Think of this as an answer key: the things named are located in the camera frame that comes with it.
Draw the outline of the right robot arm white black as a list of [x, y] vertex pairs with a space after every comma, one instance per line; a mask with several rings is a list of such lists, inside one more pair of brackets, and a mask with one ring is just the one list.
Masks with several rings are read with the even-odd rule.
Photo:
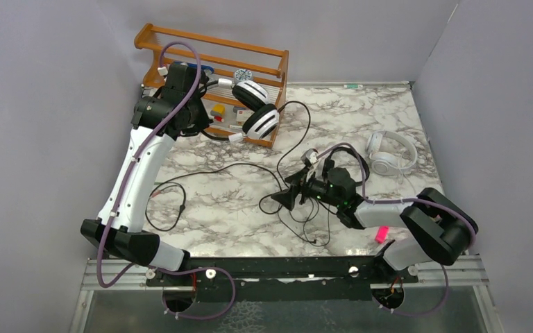
[[324, 180], [307, 168], [285, 179], [288, 189], [271, 198], [292, 210], [296, 198], [311, 198], [336, 208], [343, 225], [355, 230], [375, 227], [406, 228], [411, 236], [385, 246], [373, 263], [373, 274], [390, 282], [414, 264], [433, 261], [453, 265], [476, 240], [478, 226], [440, 191], [426, 187], [417, 196], [373, 200], [357, 192], [357, 183], [345, 168], [331, 169]]

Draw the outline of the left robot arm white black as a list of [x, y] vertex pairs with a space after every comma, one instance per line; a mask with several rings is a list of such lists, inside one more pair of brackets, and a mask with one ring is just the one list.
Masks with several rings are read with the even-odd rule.
[[95, 219], [85, 219], [81, 234], [99, 253], [108, 253], [140, 266], [164, 269], [172, 284], [190, 276], [189, 253], [144, 231], [145, 211], [160, 167], [176, 139], [204, 129], [209, 119], [201, 102], [196, 67], [173, 63], [164, 85], [134, 107], [130, 141], [116, 183]]

